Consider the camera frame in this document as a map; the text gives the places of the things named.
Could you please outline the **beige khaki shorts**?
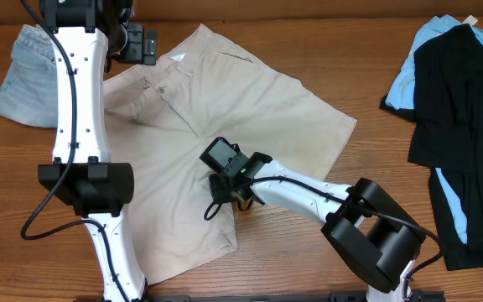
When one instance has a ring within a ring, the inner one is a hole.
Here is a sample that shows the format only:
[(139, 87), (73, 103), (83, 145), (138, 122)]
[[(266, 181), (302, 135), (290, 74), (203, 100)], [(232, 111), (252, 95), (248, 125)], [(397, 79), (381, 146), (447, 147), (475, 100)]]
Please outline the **beige khaki shorts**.
[(204, 218), (210, 169), (200, 155), (215, 138), (323, 179), (356, 125), (299, 80), (203, 25), (156, 65), (125, 70), (103, 91), (112, 158), (135, 175), (128, 221), (151, 284), (238, 247), (230, 206)]

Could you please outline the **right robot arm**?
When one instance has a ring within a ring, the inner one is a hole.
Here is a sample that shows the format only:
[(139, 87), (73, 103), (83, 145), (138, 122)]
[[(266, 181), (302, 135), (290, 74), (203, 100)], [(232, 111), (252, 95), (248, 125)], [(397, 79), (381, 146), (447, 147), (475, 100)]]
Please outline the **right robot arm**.
[(355, 185), (316, 180), (259, 152), (247, 157), (216, 138), (200, 156), (211, 170), (211, 220), (225, 203), (278, 206), (319, 223), (348, 268), (368, 286), (369, 301), (408, 301), (409, 274), (426, 236), (418, 223), (376, 182)]

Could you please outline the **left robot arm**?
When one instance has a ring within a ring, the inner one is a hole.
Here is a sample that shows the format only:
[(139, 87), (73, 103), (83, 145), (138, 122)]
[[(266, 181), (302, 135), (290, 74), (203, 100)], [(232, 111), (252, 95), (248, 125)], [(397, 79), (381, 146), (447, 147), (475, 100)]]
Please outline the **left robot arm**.
[(57, 133), (51, 164), (38, 167), (49, 198), (71, 206), (91, 236), (104, 301), (144, 301), (147, 280), (128, 224), (134, 193), (129, 163), (112, 162), (103, 76), (113, 61), (155, 65), (157, 34), (131, 22), (131, 1), (48, 0), (36, 21), (51, 38), (57, 76)]

